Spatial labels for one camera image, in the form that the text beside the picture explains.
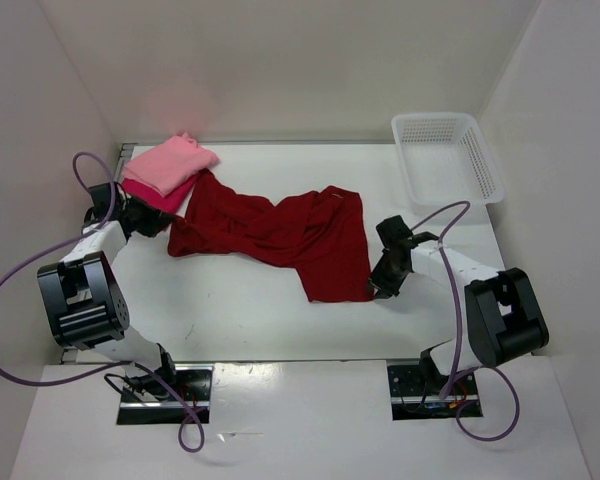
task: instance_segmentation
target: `white tabletop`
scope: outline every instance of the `white tabletop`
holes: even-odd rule
[[[89,368],[47,367],[43,379]],[[100,374],[38,389],[11,480],[589,478],[549,358],[503,370],[520,395],[520,422],[484,444],[451,419],[392,421],[382,361],[217,364],[200,454],[180,449],[177,425],[116,426],[119,396]],[[499,433],[511,394],[494,373],[476,380],[485,416],[466,425]],[[197,445],[197,430],[186,438]]]
[[[372,268],[382,253],[375,226],[411,210],[391,144],[208,145],[214,174],[239,193],[278,202],[336,185],[360,193]],[[137,156],[150,147],[136,147]],[[186,203],[182,206],[184,213]],[[449,217],[429,228],[439,233]],[[370,303],[309,303],[297,273],[243,255],[167,255],[167,234],[134,235],[113,263],[132,325],[177,361],[283,361],[418,357],[454,335],[449,291],[413,275],[400,297]],[[455,227],[447,243],[502,267],[484,207]],[[81,352],[79,360],[92,359]]]

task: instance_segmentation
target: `red cloth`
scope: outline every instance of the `red cloth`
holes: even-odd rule
[[[137,182],[130,178],[122,180],[122,188],[124,188],[124,191],[129,195],[144,200],[153,208],[157,208],[158,210],[167,213],[176,213],[180,208],[180,205],[182,205],[182,202],[184,202],[184,199],[189,195],[189,192],[195,185],[199,176],[199,173],[190,176],[182,185],[176,187],[166,197],[163,197],[156,190],[148,187],[144,183]]]
[[[309,301],[365,302],[371,268],[360,195],[337,187],[273,205],[200,172],[184,218],[171,225],[169,255],[240,252],[293,267]]]

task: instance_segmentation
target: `white enclosure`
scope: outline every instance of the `white enclosure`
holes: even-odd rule
[[[503,262],[527,271],[551,333],[542,357],[508,366],[523,399],[521,433],[500,446],[477,447],[451,422],[409,428],[377,423],[388,415],[382,410],[386,378],[379,360],[402,351],[415,356],[452,333],[451,323],[437,320],[453,312],[437,286],[414,283],[409,287],[418,294],[410,305],[414,312],[397,302],[379,316],[382,328],[369,329],[365,317],[377,314],[370,305],[352,309],[347,324],[342,306],[290,300],[302,293],[293,286],[292,270],[225,258],[198,262],[200,270],[192,273],[167,261],[166,237],[151,246],[134,239],[117,259],[116,275],[134,301],[141,328],[170,343],[179,359],[367,361],[269,364],[277,365],[269,368],[279,368],[282,378],[270,390],[242,376],[248,375],[244,367],[227,364],[234,384],[217,398],[239,403],[231,388],[238,394],[244,388],[253,402],[258,391],[266,395],[253,417],[251,404],[241,406],[240,418],[227,403],[218,407],[224,423],[210,426],[210,436],[238,428],[268,436],[238,435],[226,445],[218,440],[207,457],[193,458],[177,450],[174,426],[115,427],[115,395],[102,382],[96,386],[96,378],[38,392],[0,379],[0,480],[12,470],[14,479],[145,478],[149,471],[155,477],[165,462],[182,466],[165,478],[275,477],[285,465],[295,465],[291,476],[303,478],[338,478],[334,472],[340,467],[343,478],[404,476],[408,470],[395,468],[409,457],[397,446],[422,443],[425,436],[441,455],[429,458],[422,451],[411,457],[414,477],[456,475],[452,463],[462,457],[471,459],[462,472],[467,478],[600,479],[600,0],[0,1],[0,275],[77,232],[89,199],[73,178],[75,152],[98,153],[113,168],[121,144],[152,145],[185,131],[219,142],[209,144],[226,159],[218,176],[238,191],[274,201],[330,183],[360,191],[368,199],[365,229],[375,262],[380,255],[375,223],[396,213],[421,218],[401,190],[391,118],[445,111],[478,119],[506,191],[503,202],[488,213],[476,209],[449,240],[493,266]],[[252,144],[232,144],[236,141]],[[302,173],[307,165],[311,175]],[[103,178],[87,162],[82,167],[88,183]],[[251,169],[292,178],[249,179]],[[35,282],[36,267],[53,260],[25,269],[0,292],[0,364],[32,379],[84,369],[57,365],[60,352]],[[236,318],[216,326],[223,313],[223,305],[210,303],[220,291],[217,280],[200,298],[188,299],[187,308],[200,309],[207,319],[190,337],[206,338],[204,345],[189,344],[192,325],[184,315],[164,328],[152,321],[151,308],[160,305],[166,290],[155,288],[158,300],[152,305],[132,265],[159,267],[156,275],[164,282],[178,275],[191,282],[222,262],[221,271],[236,272],[229,282],[234,290],[241,279],[256,275],[276,294],[263,315],[252,318],[258,325],[252,338],[239,332]],[[256,289],[249,285],[245,292],[253,296]],[[253,316],[254,302],[246,298],[238,298],[241,309]],[[288,330],[280,330],[275,322],[285,308],[295,317]],[[162,321],[174,316],[169,311]],[[329,318],[331,325],[325,324]],[[438,323],[423,326],[426,319]],[[275,335],[289,338],[276,341]],[[369,389],[341,407],[335,395],[348,389],[342,393],[346,398],[359,381]],[[506,388],[489,374],[479,382],[488,414],[486,423],[474,426],[497,430],[511,408]],[[314,390],[296,398],[300,385]],[[286,425],[287,417],[276,410],[283,400],[299,412],[321,405],[306,425],[289,423],[293,438],[273,433]],[[369,406],[377,409],[358,431],[349,415]],[[247,425],[245,418],[254,423]],[[317,429],[316,443],[307,425]],[[361,440],[365,432],[370,436]],[[342,443],[333,446],[336,439]],[[147,446],[156,440],[157,449]],[[383,455],[390,459],[363,465],[359,459],[380,442],[389,445]],[[124,451],[125,444],[136,450]],[[296,453],[285,453],[282,464],[266,459],[267,449],[287,452],[294,445]],[[320,445],[329,445],[334,455]],[[533,448],[553,452],[555,466]],[[55,469],[54,451],[64,452]],[[79,451],[85,456],[76,455]],[[303,466],[311,456],[320,463]],[[254,458],[263,460],[247,461]],[[130,464],[140,460],[146,469],[135,471]],[[214,464],[243,461],[243,470]],[[516,471],[518,465],[537,470]]]

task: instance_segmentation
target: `white wall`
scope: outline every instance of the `white wall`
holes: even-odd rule
[[[71,171],[79,149],[114,159],[112,136],[39,5],[1,0],[0,275],[79,231],[88,204]],[[56,351],[35,271],[0,293],[0,363],[28,378],[40,378]],[[0,379],[0,479],[9,477],[34,395]]]
[[[541,3],[480,124],[507,188],[498,243],[532,278],[600,478],[600,0]]]
[[[480,111],[536,0],[41,0],[118,141],[390,139]]]

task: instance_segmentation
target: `laundry basket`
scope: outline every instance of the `laundry basket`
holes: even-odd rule
[[[391,122],[408,193],[417,206],[497,203],[504,187],[478,122],[465,113],[412,113]]]

